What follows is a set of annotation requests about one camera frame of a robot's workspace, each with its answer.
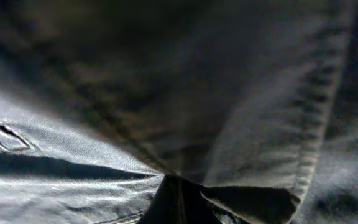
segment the garment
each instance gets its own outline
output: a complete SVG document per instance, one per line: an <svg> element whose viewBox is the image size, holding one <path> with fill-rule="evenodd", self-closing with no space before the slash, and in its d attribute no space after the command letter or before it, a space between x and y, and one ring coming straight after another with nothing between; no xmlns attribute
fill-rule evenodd
<svg viewBox="0 0 358 224"><path fill-rule="evenodd" d="M0 1L0 223L358 223L358 1L153 3Z"/></svg>

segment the fabric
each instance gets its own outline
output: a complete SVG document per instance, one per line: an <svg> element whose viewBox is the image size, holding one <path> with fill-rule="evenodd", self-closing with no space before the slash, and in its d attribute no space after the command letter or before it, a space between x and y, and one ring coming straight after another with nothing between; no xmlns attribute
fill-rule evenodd
<svg viewBox="0 0 358 224"><path fill-rule="evenodd" d="M0 1L0 223L213 214L358 222L358 1Z"/></svg>

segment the clothing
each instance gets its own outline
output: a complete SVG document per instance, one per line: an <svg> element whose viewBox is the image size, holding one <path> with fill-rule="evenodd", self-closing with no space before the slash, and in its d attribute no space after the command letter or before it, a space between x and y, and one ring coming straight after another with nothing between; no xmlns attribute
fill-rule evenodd
<svg viewBox="0 0 358 224"><path fill-rule="evenodd" d="M358 1L60 4L0 5L0 222L358 223Z"/></svg>

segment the pocket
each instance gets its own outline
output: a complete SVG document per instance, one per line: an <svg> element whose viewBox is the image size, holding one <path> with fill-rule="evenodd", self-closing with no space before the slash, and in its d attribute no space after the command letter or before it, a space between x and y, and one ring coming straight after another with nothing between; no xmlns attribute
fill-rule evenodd
<svg viewBox="0 0 358 224"><path fill-rule="evenodd" d="M37 151L37 147L20 133L0 122L0 152L23 153Z"/></svg>

